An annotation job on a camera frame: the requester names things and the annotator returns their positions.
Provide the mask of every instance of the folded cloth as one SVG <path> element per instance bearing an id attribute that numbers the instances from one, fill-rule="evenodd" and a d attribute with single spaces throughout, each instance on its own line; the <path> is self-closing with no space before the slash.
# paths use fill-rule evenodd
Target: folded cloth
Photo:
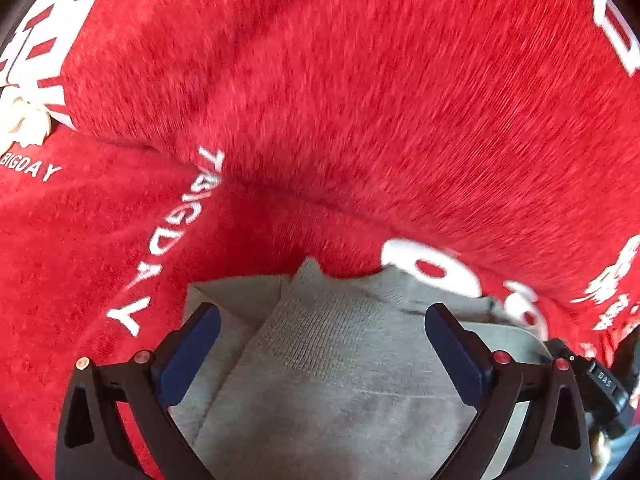
<path id="1" fill-rule="evenodd" d="M 502 320 L 493 298 L 442 291 L 393 266 L 336 280 L 314 260 L 293 278 L 194 285 L 186 316 L 202 301 L 220 306 L 222 330 L 172 415 L 212 474 L 229 480 L 430 478 L 475 411 L 426 338 L 425 310 L 441 301 L 461 320 Z M 516 330 L 498 344 L 530 362 L 532 336 Z"/>

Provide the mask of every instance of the red towel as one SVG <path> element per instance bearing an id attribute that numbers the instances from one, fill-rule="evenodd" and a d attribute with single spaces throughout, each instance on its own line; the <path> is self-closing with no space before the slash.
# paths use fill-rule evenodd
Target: red towel
<path id="1" fill-rule="evenodd" d="M 7 427 L 50 478 L 78 357 L 306 255 L 492 294 L 610 364 L 640 319 L 637 46 L 609 0 L 40 0 L 0 84 L 78 133 L 0 156 Z"/>

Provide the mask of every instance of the white logo print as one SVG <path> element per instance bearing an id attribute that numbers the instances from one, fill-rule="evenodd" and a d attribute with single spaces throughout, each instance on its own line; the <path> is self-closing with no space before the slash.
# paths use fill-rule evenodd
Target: white logo print
<path id="1" fill-rule="evenodd" d="M 39 81 L 60 75 L 95 0 L 37 0 L 0 54 L 0 86 L 17 84 L 27 101 L 66 105 L 61 85 L 40 87 Z M 69 115 L 49 110 L 73 128 Z"/>
<path id="2" fill-rule="evenodd" d="M 613 324 L 613 320 L 620 312 L 629 306 L 629 295 L 620 294 L 618 300 L 613 303 L 604 314 L 600 315 L 600 321 L 592 330 L 606 330 Z"/>
<path id="3" fill-rule="evenodd" d="M 418 262 L 426 262 L 444 272 L 444 276 L 436 278 L 422 272 Z M 480 278 L 465 264 L 432 247 L 400 238 L 387 240 L 382 246 L 380 264 L 383 267 L 393 265 L 412 275 L 416 280 L 430 286 L 448 290 L 468 298 L 480 298 L 482 286 Z M 504 287 L 511 294 L 504 300 L 504 313 L 511 320 L 533 332 L 537 338 L 546 341 L 549 330 L 545 317 L 537 309 L 535 303 L 538 295 L 532 288 L 519 282 L 507 280 Z"/>
<path id="4" fill-rule="evenodd" d="M 589 283 L 584 291 L 585 297 L 571 300 L 571 303 L 592 300 L 594 303 L 600 304 L 612 298 L 618 290 L 618 283 L 631 269 L 631 263 L 636 257 L 638 247 L 640 247 L 640 235 L 629 238 L 620 251 L 616 263 L 604 269 L 600 276 Z"/>
<path id="5" fill-rule="evenodd" d="M 623 31 L 625 39 L 622 38 L 614 23 L 607 17 L 607 8 L 615 21 L 618 22 Z M 613 50 L 618 55 L 620 63 L 626 72 L 632 76 L 640 68 L 640 44 L 634 35 L 631 27 L 611 0 L 593 0 L 593 23 L 599 27 L 609 40 Z"/>
<path id="6" fill-rule="evenodd" d="M 198 150 L 201 156 L 208 160 L 217 172 L 222 170 L 222 163 L 225 160 L 225 153 L 218 150 L 214 156 L 211 152 L 202 146 Z M 185 193 L 182 196 L 182 204 L 174 208 L 163 221 L 172 226 L 184 225 L 187 227 L 195 221 L 200 213 L 202 213 L 201 200 L 211 196 L 212 191 L 222 183 L 222 177 L 211 173 L 206 168 L 200 168 L 202 172 L 196 177 L 190 187 L 191 193 Z M 150 256 L 164 256 L 171 248 L 180 241 L 185 230 L 176 230 L 158 226 L 149 240 L 148 251 Z M 140 282 L 155 278 L 162 273 L 162 264 L 150 264 L 140 262 L 138 264 L 138 273 L 125 286 L 124 290 L 136 286 Z M 120 308 L 112 308 L 106 314 L 110 319 L 119 321 L 129 330 L 133 337 L 137 337 L 140 333 L 140 325 L 135 321 L 131 314 L 135 314 L 141 310 L 145 310 L 151 302 L 151 296 L 145 296 L 133 303 L 127 304 Z"/>

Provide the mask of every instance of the screw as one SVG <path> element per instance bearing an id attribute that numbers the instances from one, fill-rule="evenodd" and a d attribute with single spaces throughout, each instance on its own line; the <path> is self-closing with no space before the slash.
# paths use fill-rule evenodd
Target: screw
<path id="1" fill-rule="evenodd" d="M 567 371 L 569 368 L 571 368 L 571 365 L 569 364 L 569 361 L 567 361 L 566 359 L 556 359 L 556 368 L 558 368 L 558 370 L 562 370 L 563 372 Z"/>
<path id="2" fill-rule="evenodd" d="M 505 365 L 511 362 L 511 356 L 504 350 L 496 350 L 494 352 L 494 361 L 498 364 Z"/>
<path id="3" fill-rule="evenodd" d="M 139 365 L 148 363 L 149 359 L 151 359 L 151 352 L 149 350 L 141 350 L 133 356 L 133 360 Z"/>
<path id="4" fill-rule="evenodd" d="M 76 361 L 76 368 L 78 370 L 84 370 L 91 363 L 88 357 L 81 357 Z"/>

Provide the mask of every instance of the black bracket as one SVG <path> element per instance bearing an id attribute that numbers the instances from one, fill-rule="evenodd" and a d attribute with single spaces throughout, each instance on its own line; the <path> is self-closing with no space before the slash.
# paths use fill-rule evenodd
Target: black bracket
<path id="1" fill-rule="evenodd" d="M 427 336 L 460 398 L 478 410 L 465 435 L 433 480 L 479 480 L 494 456 L 513 409 L 530 401 L 500 480 L 587 480 L 590 450 L 584 409 L 564 358 L 548 365 L 517 363 L 491 352 L 464 330 L 447 308 L 431 305 Z"/>
<path id="2" fill-rule="evenodd" d="M 530 401 L 502 480 L 586 480 L 589 442 L 584 409 L 570 362 L 520 364 L 491 352 L 464 330 L 447 308 L 431 305 L 425 329 L 465 404 L 478 414 L 434 480 L 479 480 L 518 402 Z M 96 366 L 81 358 L 62 409 L 58 480 L 143 480 L 116 402 L 128 402 L 140 433 L 166 480 L 212 480 L 168 415 L 193 381 L 220 332 L 220 313 L 201 304 L 187 323 L 154 352 Z"/>
<path id="3" fill-rule="evenodd" d="M 595 427 L 603 429 L 609 438 L 625 434 L 636 412 L 631 407 L 628 391 L 613 370 L 595 358 L 575 354 L 560 339 L 550 339 L 546 347 L 553 357 L 571 361 L 584 410 L 591 413 Z"/>
<path id="4" fill-rule="evenodd" d="M 116 402 L 128 402 L 156 464 L 167 480 L 213 480 L 171 416 L 220 333 L 220 312 L 202 303 L 187 323 L 171 332 L 155 352 L 142 350 L 128 362 L 76 363 L 62 408 L 58 480 L 148 480 Z"/>

